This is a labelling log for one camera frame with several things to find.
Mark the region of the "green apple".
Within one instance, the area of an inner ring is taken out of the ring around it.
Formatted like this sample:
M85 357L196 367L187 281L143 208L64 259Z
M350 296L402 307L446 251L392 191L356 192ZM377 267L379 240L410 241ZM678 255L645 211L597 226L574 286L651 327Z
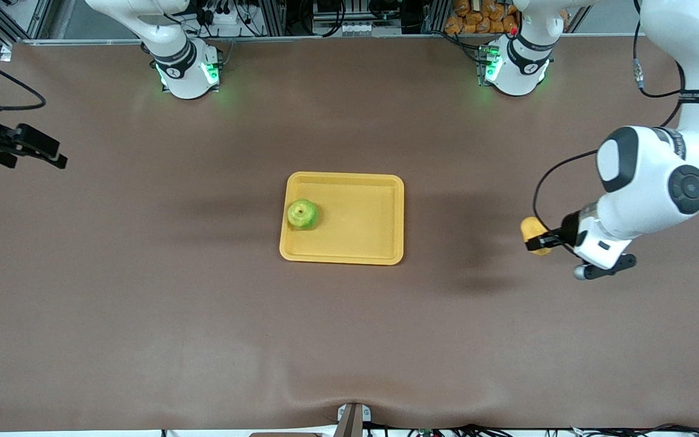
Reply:
M296 229L311 229L319 221L319 207L308 199L297 199L288 206L286 220Z

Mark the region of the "bag of orange bread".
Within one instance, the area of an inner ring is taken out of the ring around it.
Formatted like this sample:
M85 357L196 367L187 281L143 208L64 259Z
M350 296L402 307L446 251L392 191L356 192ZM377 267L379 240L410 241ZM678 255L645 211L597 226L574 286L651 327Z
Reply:
M446 34L514 34L521 12L510 0L450 0Z

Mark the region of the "brown table mat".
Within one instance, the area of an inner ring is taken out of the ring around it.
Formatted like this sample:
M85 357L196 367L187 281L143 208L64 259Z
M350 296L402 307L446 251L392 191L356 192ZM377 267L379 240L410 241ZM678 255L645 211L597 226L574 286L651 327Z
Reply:
M699 216L575 280L519 222L552 165L674 100L627 37L569 37L533 94L441 38L239 42L219 92L159 89L135 45L19 46L59 171L0 166L0 432L699 426ZM289 261L299 171L400 177L397 265Z

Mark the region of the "yellow potato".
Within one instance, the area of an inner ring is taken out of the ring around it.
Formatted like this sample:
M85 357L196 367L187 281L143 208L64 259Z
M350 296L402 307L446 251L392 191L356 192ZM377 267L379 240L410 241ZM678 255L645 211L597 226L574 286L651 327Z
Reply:
M521 235L525 245L526 240L530 240L531 238L542 238L542 235L545 232L547 232L547 228L542 224L540 219L536 217L527 217L521 222ZM532 254L546 256L549 255L550 252L532 252Z

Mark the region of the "yellow plastic tray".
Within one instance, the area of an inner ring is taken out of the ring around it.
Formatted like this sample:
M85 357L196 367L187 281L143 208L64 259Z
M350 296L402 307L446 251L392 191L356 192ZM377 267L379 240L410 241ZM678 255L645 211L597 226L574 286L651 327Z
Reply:
M309 229L288 222L288 208L300 199L318 209ZM404 256L404 227L400 177L299 171L286 182L279 251L289 261L392 266Z

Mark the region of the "white power strip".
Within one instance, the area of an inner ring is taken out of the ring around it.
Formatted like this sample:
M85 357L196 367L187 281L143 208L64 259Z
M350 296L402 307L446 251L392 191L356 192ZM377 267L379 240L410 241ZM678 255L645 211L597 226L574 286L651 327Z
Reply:
M238 25L239 12L235 9L235 4L221 2L219 4L204 5L197 12L197 22L202 27L212 27L212 25Z

